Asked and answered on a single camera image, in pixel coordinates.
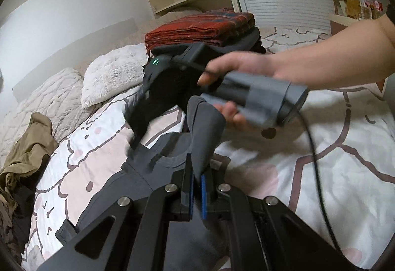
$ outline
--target finger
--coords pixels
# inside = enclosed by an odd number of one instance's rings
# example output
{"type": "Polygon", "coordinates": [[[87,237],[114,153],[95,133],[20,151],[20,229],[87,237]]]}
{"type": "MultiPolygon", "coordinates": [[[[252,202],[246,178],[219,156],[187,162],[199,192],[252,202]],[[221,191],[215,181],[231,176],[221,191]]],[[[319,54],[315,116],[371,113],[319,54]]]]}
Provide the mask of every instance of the finger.
{"type": "Polygon", "coordinates": [[[222,104],[213,104],[213,106],[222,113],[224,106],[222,104]]]}
{"type": "MultiPolygon", "coordinates": [[[[240,53],[231,52],[209,61],[206,66],[206,70],[210,71],[211,73],[225,74],[228,71],[237,70],[239,66],[240,66],[240,53]]],[[[217,78],[218,77],[215,76],[214,74],[203,73],[200,76],[197,84],[208,85],[215,82],[217,78]]]]}
{"type": "Polygon", "coordinates": [[[234,127],[242,132],[246,132],[246,131],[250,131],[250,127],[247,123],[246,118],[244,117],[244,115],[238,113],[233,117],[233,124],[234,127]]]}
{"type": "Polygon", "coordinates": [[[233,118],[236,114],[237,114],[236,104],[233,102],[226,102],[224,108],[222,109],[222,115],[225,117],[226,121],[232,123],[233,118]]]}

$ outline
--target metal screw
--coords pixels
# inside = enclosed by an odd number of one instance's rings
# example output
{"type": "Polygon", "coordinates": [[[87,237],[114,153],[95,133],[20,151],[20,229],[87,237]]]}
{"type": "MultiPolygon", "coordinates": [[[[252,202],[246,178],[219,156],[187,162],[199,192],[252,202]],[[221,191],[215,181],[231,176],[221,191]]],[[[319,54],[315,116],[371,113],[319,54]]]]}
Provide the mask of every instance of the metal screw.
{"type": "Polygon", "coordinates": [[[130,198],[123,196],[118,199],[117,203],[119,206],[127,206],[130,204],[130,198]]]}
{"type": "Polygon", "coordinates": [[[173,184],[173,183],[170,183],[170,184],[165,186],[165,191],[169,192],[169,193],[170,192],[175,192],[175,191],[177,191],[177,189],[178,189],[178,187],[175,184],[173,184]]]}
{"type": "Polygon", "coordinates": [[[218,190],[219,190],[220,192],[228,192],[228,191],[230,191],[230,185],[227,184],[227,183],[222,183],[222,184],[220,184],[220,185],[218,186],[218,190]]]}
{"type": "Polygon", "coordinates": [[[265,202],[267,205],[276,205],[278,204],[278,198],[276,198],[275,196],[267,196],[265,198],[265,202]]]}

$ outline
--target black metal frame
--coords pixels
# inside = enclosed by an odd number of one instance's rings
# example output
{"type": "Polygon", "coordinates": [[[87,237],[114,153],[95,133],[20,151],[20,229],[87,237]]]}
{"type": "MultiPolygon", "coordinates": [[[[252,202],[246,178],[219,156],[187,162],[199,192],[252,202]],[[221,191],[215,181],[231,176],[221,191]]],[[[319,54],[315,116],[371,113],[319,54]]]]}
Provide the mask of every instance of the black metal frame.
{"type": "Polygon", "coordinates": [[[211,168],[203,180],[200,189],[188,156],[171,184],[137,201],[120,198],[38,271],[162,270],[169,222],[192,218],[193,190],[206,221],[225,230],[234,271],[355,270],[274,196],[246,196],[211,168]]]}

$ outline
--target gray cloth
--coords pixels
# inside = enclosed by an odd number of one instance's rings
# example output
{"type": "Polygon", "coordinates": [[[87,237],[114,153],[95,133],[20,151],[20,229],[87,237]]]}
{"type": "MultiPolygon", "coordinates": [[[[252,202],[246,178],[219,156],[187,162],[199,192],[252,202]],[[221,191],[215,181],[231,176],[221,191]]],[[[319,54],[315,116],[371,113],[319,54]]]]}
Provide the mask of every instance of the gray cloth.
{"type": "MultiPolygon", "coordinates": [[[[193,96],[188,102],[188,127],[191,133],[162,135],[151,149],[139,145],[122,170],[111,176],[82,212],[77,230],[94,219],[122,196],[137,200],[171,181],[174,171],[181,170],[187,153],[192,166],[201,174],[220,142],[225,119],[204,99],[193,96]]],[[[226,244],[210,232],[196,205],[190,222],[170,222],[165,254],[165,271],[208,271],[226,255],[226,244]]]]}

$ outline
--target folded red blanket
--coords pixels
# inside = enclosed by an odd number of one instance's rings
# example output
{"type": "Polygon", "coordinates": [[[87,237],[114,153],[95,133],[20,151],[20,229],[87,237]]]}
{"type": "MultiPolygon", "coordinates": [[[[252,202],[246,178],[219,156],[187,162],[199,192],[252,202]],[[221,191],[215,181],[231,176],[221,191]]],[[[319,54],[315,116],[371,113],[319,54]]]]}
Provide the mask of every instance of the folded red blanket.
{"type": "Polygon", "coordinates": [[[147,52],[158,46],[178,43],[206,42],[225,46],[226,41],[244,34],[254,25],[254,16],[250,13],[215,10],[159,26],[145,35],[145,45],[147,52]]]}

